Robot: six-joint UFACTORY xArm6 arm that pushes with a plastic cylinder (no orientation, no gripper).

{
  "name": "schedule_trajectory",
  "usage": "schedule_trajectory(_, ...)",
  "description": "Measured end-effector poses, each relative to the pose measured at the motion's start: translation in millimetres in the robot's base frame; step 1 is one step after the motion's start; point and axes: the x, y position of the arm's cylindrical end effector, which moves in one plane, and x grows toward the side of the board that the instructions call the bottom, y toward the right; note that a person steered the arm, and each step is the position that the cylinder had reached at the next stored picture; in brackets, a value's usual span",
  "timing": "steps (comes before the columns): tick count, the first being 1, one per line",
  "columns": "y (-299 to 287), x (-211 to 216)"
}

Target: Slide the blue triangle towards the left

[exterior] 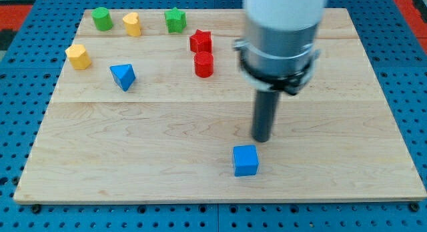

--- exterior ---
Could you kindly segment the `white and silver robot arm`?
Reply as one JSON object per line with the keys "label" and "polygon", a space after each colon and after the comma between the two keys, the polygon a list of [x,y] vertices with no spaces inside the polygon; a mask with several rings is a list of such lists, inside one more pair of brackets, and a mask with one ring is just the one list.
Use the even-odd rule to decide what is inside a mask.
{"label": "white and silver robot arm", "polygon": [[328,0],[244,0],[244,32],[234,48],[259,91],[295,95],[314,73],[314,39]]}

